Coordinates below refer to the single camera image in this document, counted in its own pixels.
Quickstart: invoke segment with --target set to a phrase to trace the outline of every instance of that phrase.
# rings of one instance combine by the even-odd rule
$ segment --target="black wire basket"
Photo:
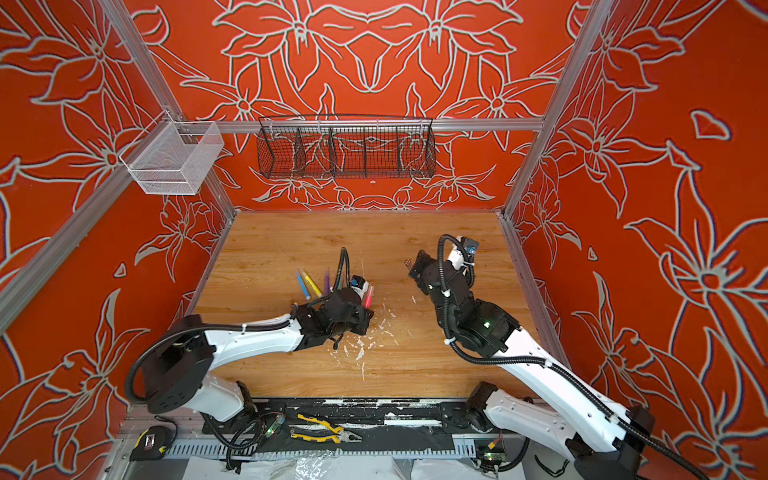
[[[259,173],[266,178],[409,178],[435,174],[429,118],[261,117]]]

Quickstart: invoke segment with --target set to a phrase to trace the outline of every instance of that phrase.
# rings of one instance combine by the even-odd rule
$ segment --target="wire mesh basket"
[[[147,194],[195,195],[224,146],[219,127],[211,122],[197,143],[182,138],[173,122],[157,128],[145,152],[125,166]]]
[[[362,115],[295,119],[259,119],[259,173],[264,177],[402,178],[435,174],[431,119]]]

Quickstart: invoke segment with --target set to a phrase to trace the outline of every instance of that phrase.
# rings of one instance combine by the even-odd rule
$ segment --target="white robotic arm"
[[[292,313],[240,325],[204,324],[199,315],[185,316],[163,338],[145,351],[131,367],[125,383],[126,397],[147,410],[163,414],[181,406],[203,414],[209,421],[243,424],[255,415],[253,402],[241,382],[210,373],[229,362],[274,352],[293,352],[319,346],[326,340],[337,348],[347,332],[364,336],[373,311],[363,305],[369,288],[360,276],[341,286],[343,249],[335,289]],[[141,368],[146,396],[133,389]]]
[[[445,241],[453,243],[445,257]],[[698,478],[706,478],[687,460],[650,436],[654,417],[641,406],[627,408],[593,389],[541,348],[519,322],[499,306],[474,298],[474,258],[478,243],[440,237],[438,258],[419,252],[409,275],[435,304],[445,344],[464,360],[498,365],[522,380],[551,409],[535,406],[482,382],[467,401],[500,429],[518,432],[574,461],[587,480],[634,480],[646,445]],[[480,355],[471,356],[459,348]]]

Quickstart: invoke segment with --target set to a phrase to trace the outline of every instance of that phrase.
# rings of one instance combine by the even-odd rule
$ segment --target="wooden floor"
[[[367,336],[347,333],[337,351],[329,341],[232,362],[215,373],[245,382],[254,397],[466,397],[481,380],[530,395],[504,370],[466,363],[443,343],[432,303],[405,267],[420,249],[436,257],[443,233],[480,243],[475,297],[497,303],[538,339],[495,214],[241,213],[197,305],[205,322],[243,323],[289,312],[292,303],[305,302],[296,268],[322,288],[326,268],[333,281],[341,247],[349,251],[352,275],[376,287],[376,314]]]

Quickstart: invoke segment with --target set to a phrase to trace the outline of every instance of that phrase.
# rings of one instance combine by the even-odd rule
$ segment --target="yellow-handled pliers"
[[[360,443],[362,442],[362,437],[360,435],[357,435],[356,433],[348,432],[343,427],[337,426],[334,427],[330,423],[328,423],[326,420],[319,420],[315,419],[313,417],[305,417],[302,414],[298,415],[299,419],[306,420],[307,422],[312,423],[318,423],[324,427],[326,427],[328,430],[333,432],[335,435],[327,435],[324,437],[313,437],[311,435],[304,435],[302,433],[296,433],[295,430],[291,429],[290,431],[290,438],[292,439],[302,439],[306,440],[308,442],[325,442],[326,440],[331,440],[334,443],[341,443],[341,442],[349,442],[349,443]]]

